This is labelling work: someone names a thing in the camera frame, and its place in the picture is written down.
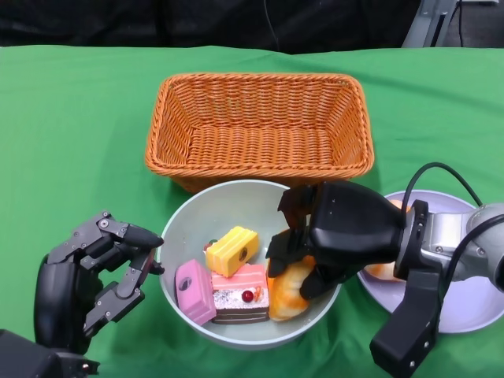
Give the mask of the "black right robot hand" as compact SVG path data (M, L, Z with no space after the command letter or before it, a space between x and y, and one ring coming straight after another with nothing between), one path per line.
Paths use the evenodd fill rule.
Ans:
M266 257L277 278L310 256L315 265L300 295L314 299L344 283L367 265L397 259L405 227L401 210L383 195L338 180L286 190L278 205L287 230L274 235Z

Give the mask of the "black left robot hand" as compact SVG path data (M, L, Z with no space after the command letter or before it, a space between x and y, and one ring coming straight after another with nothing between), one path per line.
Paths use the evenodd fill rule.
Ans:
M103 211L72 231L40 265L34 307L35 341L85 354L109 322L118 322L145 295L148 275L165 270L154 259L162 237Z

